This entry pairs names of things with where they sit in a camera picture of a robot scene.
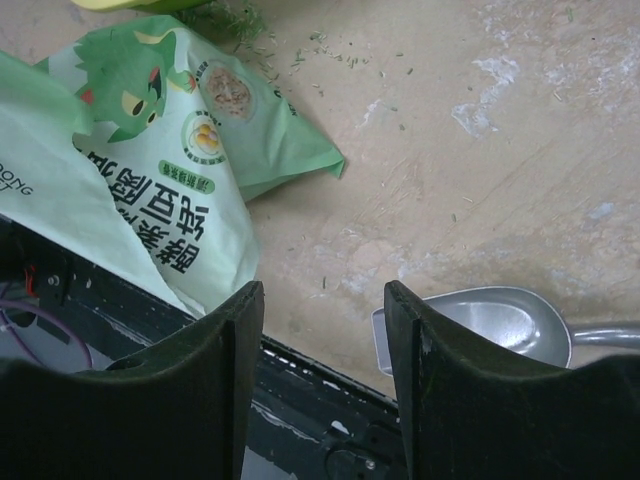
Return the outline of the silver metal scoop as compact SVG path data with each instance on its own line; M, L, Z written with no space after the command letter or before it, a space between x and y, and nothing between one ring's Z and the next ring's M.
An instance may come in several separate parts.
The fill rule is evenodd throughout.
M639 322L570 326L537 293L484 286L427 297L423 302L485 339L528 358L567 367L580 346L639 350Z

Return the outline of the green cat litter bag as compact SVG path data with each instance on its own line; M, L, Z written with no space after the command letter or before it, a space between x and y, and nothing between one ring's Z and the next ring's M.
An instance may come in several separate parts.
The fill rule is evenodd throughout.
M1 58L1 214L183 310L213 311L259 263L246 202L342 172L265 79L170 16Z

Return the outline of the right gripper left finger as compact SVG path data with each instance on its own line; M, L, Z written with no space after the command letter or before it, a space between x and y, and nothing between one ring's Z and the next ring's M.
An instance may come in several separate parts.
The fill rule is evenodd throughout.
M1 363L5 479L237 479L264 319L251 281L104 370Z

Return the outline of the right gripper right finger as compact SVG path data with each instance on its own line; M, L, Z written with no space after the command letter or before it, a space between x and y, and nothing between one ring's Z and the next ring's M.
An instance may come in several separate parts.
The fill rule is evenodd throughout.
M399 281L384 315L413 479L635 479L639 359L577 369L503 348Z

